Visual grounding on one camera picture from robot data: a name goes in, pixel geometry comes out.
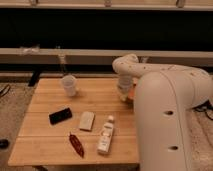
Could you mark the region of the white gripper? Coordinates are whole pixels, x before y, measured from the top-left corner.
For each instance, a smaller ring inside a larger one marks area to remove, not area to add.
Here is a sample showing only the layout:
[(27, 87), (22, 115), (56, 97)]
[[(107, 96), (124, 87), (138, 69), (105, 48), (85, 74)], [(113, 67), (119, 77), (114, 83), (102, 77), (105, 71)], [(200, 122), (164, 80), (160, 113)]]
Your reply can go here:
[(120, 75), (118, 77), (117, 89), (122, 101), (131, 101), (131, 90), (133, 88), (133, 77), (129, 75)]

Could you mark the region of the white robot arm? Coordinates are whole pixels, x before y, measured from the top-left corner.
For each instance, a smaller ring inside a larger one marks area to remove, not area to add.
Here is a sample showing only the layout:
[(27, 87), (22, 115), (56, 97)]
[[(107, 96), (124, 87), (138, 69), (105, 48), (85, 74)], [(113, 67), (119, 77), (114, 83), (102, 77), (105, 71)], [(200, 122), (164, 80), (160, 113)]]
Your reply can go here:
[(134, 91), (140, 171), (194, 171), (186, 111), (213, 97), (203, 69), (141, 63), (134, 54), (115, 59), (121, 94)]

